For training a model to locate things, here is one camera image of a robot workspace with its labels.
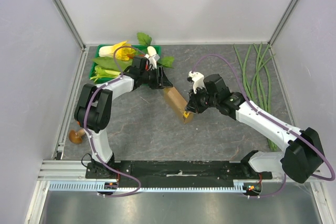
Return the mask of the green leaf sprig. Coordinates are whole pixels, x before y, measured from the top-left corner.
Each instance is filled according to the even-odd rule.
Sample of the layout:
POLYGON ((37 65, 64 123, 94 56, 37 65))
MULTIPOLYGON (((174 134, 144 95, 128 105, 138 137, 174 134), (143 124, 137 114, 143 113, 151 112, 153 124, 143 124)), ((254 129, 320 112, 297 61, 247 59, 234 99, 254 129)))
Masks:
POLYGON ((145 34, 143 32, 138 32, 136 36, 137 36, 139 45, 146 46, 146 47, 151 46, 152 37, 150 37, 148 34, 145 34))

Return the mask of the large green leaf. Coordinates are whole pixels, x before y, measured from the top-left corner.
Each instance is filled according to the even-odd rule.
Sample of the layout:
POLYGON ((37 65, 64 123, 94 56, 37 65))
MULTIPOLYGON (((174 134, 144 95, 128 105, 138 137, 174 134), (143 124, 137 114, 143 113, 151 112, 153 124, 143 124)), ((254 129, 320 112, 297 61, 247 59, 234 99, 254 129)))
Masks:
POLYGON ((132 60, 123 61, 116 59, 114 60, 112 57, 97 57, 92 60, 94 63, 99 65, 102 68, 116 70, 116 71, 124 71, 128 66, 132 65, 132 60))

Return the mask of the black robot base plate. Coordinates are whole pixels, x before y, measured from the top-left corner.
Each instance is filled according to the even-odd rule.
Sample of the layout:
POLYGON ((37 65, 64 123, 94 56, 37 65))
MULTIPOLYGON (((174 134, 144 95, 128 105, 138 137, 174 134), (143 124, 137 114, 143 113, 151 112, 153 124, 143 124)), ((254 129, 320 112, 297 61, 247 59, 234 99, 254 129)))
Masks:
POLYGON ((246 162, 240 161, 115 161, 110 167, 141 183, 146 178, 173 176, 219 177, 233 181, 272 179, 271 172, 257 173, 246 162))

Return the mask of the brown toy mushroom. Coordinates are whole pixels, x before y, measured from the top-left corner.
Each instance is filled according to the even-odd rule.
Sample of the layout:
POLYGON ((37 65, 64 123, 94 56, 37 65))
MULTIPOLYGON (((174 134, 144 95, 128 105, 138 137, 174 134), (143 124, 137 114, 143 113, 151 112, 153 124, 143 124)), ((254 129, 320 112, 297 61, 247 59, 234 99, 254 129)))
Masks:
POLYGON ((81 144, 82 143, 82 137, 85 135, 85 130, 80 129, 78 131, 71 130, 68 134, 69 141, 74 144, 81 144))

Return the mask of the white radish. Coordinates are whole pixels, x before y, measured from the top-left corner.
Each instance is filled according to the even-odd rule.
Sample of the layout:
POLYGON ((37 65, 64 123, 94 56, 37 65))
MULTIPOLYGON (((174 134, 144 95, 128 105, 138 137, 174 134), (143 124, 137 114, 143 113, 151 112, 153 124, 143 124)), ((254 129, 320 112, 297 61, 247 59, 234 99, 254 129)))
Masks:
POLYGON ((160 56, 158 55, 156 49, 153 46, 147 47, 147 58, 150 60, 158 61, 160 56))

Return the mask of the green white celery stalk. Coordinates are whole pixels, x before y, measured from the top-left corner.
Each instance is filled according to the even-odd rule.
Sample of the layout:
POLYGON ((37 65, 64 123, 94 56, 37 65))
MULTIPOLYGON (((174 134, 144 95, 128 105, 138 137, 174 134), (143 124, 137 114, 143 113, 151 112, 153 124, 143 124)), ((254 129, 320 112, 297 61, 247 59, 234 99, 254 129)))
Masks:
POLYGON ((102 68, 101 66, 95 66, 93 73, 89 77, 94 83, 105 83, 120 75, 119 71, 102 68))

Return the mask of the green leaf beside tray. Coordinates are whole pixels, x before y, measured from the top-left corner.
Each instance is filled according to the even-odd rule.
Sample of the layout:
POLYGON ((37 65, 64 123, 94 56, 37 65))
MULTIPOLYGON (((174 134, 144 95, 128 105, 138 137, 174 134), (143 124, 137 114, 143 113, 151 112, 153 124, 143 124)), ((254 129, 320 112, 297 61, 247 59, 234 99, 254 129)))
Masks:
POLYGON ((173 62, 175 58, 172 56, 165 56, 158 60, 158 64, 165 68, 173 68, 173 62))

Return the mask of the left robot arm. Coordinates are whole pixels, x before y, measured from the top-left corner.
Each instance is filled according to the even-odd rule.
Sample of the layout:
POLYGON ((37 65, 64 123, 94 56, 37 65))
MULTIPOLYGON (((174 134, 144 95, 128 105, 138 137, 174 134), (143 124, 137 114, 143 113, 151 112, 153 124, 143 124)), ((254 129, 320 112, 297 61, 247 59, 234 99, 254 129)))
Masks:
POLYGON ((85 84, 75 109, 74 118, 84 129, 92 151, 99 162, 97 173, 111 178, 115 173, 114 153, 109 145, 107 126, 111 118, 112 102, 116 98, 134 91, 142 85, 157 90, 171 88, 162 66, 157 64, 160 56, 136 56, 132 65, 117 78, 103 84, 85 84))

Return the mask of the green long beans bundle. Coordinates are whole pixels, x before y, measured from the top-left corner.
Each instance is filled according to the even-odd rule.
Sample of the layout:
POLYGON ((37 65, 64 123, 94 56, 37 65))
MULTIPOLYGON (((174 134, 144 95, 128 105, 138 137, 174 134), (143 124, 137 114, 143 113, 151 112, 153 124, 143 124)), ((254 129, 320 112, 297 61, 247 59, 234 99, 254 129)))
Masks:
POLYGON ((263 50, 262 43, 260 43, 259 46, 257 46, 256 44, 249 45, 244 59, 242 59, 242 57, 240 56, 237 46, 233 45, 233 48, 240 65, 243 87, 248 98, 258 106, 260 106, 263 110, 270 113, 272 85, 267 64, 270 60, 273 60, 275 56, 270 55, 270 57, 266 59, 266 54, 270 46, 267 44, 266 48, 263 50), (249 55, 252 48, 255 49, 257 55, 255 60, 255 73, 252 77, 251 82, 249 82, 246 71, 249 55))

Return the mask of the brown cardboard express box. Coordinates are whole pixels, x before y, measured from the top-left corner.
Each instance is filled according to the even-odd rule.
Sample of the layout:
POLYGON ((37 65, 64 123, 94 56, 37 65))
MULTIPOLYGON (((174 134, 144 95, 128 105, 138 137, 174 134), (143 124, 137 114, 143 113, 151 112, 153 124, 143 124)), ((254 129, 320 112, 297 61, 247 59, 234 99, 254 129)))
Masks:
POLYGON ((183 124, 190 123, 190 121, 193 119, 193 113, 189 112, 190 114, 188 118, 184 118, 183 113, 186 112, 185 106, 187 105, 187 101, 182 97, 175 87, 164 88, 163 97, 183 124))

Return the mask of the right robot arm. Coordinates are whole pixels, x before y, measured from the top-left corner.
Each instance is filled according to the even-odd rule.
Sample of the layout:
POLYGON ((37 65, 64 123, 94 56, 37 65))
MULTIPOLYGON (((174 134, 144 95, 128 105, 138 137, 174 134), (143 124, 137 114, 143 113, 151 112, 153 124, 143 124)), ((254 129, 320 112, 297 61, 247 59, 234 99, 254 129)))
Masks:
POLYGON ((193 87, 188 93, 186 112, 201 114, 215 108, 222 115, 250 126, 279 148, 275 153, 250 152, 247 162, 240 166, 245 178, 254 178, 262 172, 277 172, 303 184, 323 163, 323 148, 314 129, 301 130, 289 125, 245 99, 241 93, 230 92, 218 74, 205 77, 191 71, 187 79, 193 87))

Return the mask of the yellow napa cabbage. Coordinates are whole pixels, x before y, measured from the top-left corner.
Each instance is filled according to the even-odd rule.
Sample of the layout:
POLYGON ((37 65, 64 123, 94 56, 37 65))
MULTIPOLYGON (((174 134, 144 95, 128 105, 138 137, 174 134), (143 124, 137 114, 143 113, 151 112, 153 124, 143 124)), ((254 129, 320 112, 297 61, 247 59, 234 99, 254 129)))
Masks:
POLYGON ((136 50, 130 48, 131 44, 128 41, 122 41, 112 46, 103 46, 99 49, 99 57, 112 57, 115 54, 115 58, 122 61, 128 61, 136 53, 136 50))

